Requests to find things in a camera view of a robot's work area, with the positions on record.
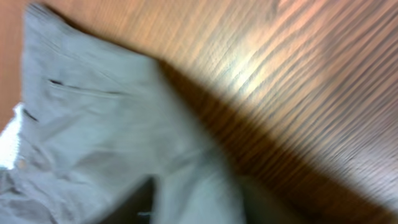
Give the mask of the grey shorts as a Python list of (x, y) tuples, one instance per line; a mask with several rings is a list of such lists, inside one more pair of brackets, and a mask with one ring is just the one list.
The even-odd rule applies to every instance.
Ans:
[(153, 181), (151, 223), (244, 223), (221, 149), (159, 64), (69, 26), (43, 4), (24, 13), (22, 125), (1, 171), (2, 223), (95, 223)]

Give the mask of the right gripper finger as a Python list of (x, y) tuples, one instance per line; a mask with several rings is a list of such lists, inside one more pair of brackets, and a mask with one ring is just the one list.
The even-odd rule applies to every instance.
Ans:
[(146, 178), (118, 206), (98, 218), (95, 224), (150, 224), (155, 196), (155, 180)]

